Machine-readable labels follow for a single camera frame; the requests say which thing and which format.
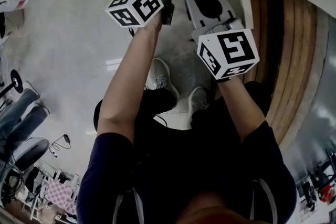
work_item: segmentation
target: white cube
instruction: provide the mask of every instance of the white cube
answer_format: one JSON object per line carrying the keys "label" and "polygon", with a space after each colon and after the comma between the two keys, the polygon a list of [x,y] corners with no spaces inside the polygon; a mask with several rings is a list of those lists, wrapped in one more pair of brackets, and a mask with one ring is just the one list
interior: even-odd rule
{"label": "white cube", "polygon": [[106,12],[120,27],[143,27],[162,7],[161,0],[111,0]]}
{"label": "white cube", "polygon": [[202,35],[198,39],[197,54],[216,80],[245,73],[259,62],[250,29]]}

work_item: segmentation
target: hand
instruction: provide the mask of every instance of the hand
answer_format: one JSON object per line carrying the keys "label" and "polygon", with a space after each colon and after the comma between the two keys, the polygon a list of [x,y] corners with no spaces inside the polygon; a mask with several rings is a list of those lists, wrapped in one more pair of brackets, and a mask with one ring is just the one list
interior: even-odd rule
{"label": "hand", "polygon": [[151,29],[159,32],[162,27],[161,11],[159,11],[145,26],[146,29]]}

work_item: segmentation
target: shoe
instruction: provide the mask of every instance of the shoe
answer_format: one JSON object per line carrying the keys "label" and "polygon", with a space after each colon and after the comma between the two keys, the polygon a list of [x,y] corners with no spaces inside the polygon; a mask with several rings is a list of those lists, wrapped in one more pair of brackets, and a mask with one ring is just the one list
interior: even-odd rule
{"label": "shoe", "polygon": [[208,107],[207,94],[203,87],[195,88],[188,98],[189,106],[189,121],[187,128],[191,129],[192,115],[199,110],[206,109]]}
{"label": "shoe", "polygon": [[159,58],[154,58],[151,69],[149,71],[149,76],[153,81],[156,89],[165,88],[169,90],[175,96],[176,103],[178,103],[180,94],[170,80],[170,70],[164,61]]}
{"label": "shoe", "polygon": [[36,106],[38,106],[38,107],[40,107],[40,108],[43,108],[44,111],[45,111],[48,115],[50,115],[49,110],[48,110],[47,108],[45,108],[43,105],[41,105],[41,104],[39,104],[39,103],[34,103],[34,107],[36,107]]}
{"label": "shoe", "polygon": [[29,83],[28,81],[25,81],[25,82],[22,84],[22,87],[23,87],[24,89],[31,89],[34,93],[37,94],[38,99],[40,98],[40,95],[39,95],[39,94],[37,93],[37,91],[33,88],[33,86],[30,85],[30,83]]}

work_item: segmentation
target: white floor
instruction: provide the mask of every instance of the white floor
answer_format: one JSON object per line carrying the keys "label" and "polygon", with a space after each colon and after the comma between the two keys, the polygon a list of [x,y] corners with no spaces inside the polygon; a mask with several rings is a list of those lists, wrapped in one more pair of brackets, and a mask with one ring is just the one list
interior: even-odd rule
{"label": "white floor", "polygon": [[[131,40],[128,31],[119,28],[105,13],[108,2],[31,0],[25,10],[24,27],[4,44],[5,50],[1,48],[0,54],[6,84],[8,71],[15,68],[39,92],[51,112],[33,136],[53,142],[68,134],[71,139],[72,149],[61,149],[58,158],[47,152],[42,159],[54,168],[80,177],[86,171],[96,137],[93,111],[113,76],[106,68],[106,61],[122,58]],[[167,61],[178,78],[176,87],[182,91],[181,103],[163,117],[169,127],[185,129],[186,97],[197,86],[192,72],[198,58],[195,44],[188,41],[192,25],[184,1],[174,0],[174,4],[172,26],[163,26],[157,53],[163,58],[171,55]],[[184,68],[184,72],[190,74],[181,77],[179,65],[185,65],[188,59],[193,64]],[[181,82],[189,88],[185,90]],[[14,90],[10,95],[13,99],[19,97]]]}

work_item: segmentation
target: wooden panel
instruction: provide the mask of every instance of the wooden panel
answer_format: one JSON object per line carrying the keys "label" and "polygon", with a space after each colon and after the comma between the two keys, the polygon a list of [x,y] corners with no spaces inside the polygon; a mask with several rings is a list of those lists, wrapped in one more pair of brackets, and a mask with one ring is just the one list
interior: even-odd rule
{"label": "wooden panel", "polygon": [[267,70],[267,32],[268,32],[267,0],[260,0],[260,61],[257,65],[256,81],[263,83]]}
{"label": "wooden panel", "polygon": [[301,56],[286,109],[275,130],[275,137],[278,143],[283,139],[302,99],[304,89],[306,88],[314,53],[315,35],[316,8],[308,1],[303,0],[303,38]]}
{"label": "wooden panel", "polygon": [[304,68],[303,72],[301,70],[298,70],[297,76],[301,76],[301,85],[299,87],[299,90],[297,92],[297,96],[295,99],[295,102],[292,106],[292,108],[288,109],[288,111],[285,111],[284,116],[286,117],[286,120],[284,121],[284,125],[281,129],[281,125],[278,128],[278,144],[282,141],[283,137],[285,136],[289,125],[291,124],[297,109],[300,105],[301,99],[304,94],[304,90],[306,89],[309,74],[310,74],[310,69],[313,61],[313,56],[314,56],[314,50],[315,50],[315,39],[316,39],[316,6],[314,4],[311,4],[310,2],[304,0],[304,14],[303,14],[303,19],[304,19],[304,28],[303,28],[303,40],[302,40],[302,52],[306,52],[307,50],[307,57],[304,58],[306,59],[304,61]]}
{"label": "wooden panel", "polygon": [[294,8],[295,8],[294,10],[295,25],[294,25],[293,51],[287,81],[285,85],[285,90],[284,93],[282,94],[282,98],[278,105],[278,109],[275,114],[274,120],[271,123],[271,127],[273,128],[274,132],[278,127],[278,124],[285,112],[288,100],[290,98],[301,56],[302,37],[303,37],[303,0],[294,0]]}
{"label": "wooden panel", "polygon": [[292,55],[294,39],[294,0],[283,0],[284,31],[281,62],[279,66],[276,86],[273,92],[271,105],[266,116],[267,122],[271,125],[278,110],[279,103],[284,92],[287,81],[288,70]]}
{"label": "wooden panel", "polygon": [[276,78],[281,60],[282,42],[284,38],[284,0],[267,0],[267,52],[266,69],[263,84],[267,92],[268,107],[271,103],[271,96],[276,85]]}
{"label": "wooden panel", "polygon": [[309,79],[306,85],[305,93],[303,94],[300,105],[296,111],[294,119],[292,120],[285,136],[283,137],[279,148],[284,152],[291,142],[295,139],[303,122],[305,121],[312,102],[316,95],[320,79],[323,72],[324,60],[327,53],[327,44],[329,36],[329,15],[321,9],[316,10],[316,40],[313,61],[309,74]]}
{"label": "wooden panel", "polygon": [[[252,14],[253,14],[253,26],[252,34],[256,43],[257,50],[259,51],[260,44],[260,0],[251,0]],[[257,65],[251,68],[244,74],[244,83],[256,80]]]}

